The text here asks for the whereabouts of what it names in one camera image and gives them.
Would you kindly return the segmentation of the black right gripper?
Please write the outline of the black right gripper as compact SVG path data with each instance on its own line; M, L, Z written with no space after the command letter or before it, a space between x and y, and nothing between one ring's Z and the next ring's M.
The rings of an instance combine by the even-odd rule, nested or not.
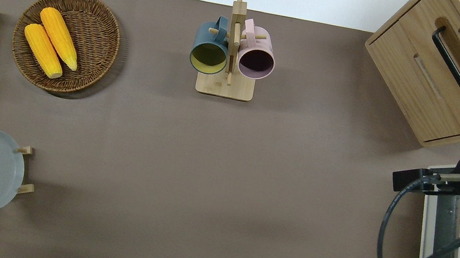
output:
M392 190L401 191L417 179L422 179L419 191L425 195L457 195L460 196L460 172L446 168L417 168L394 171Z

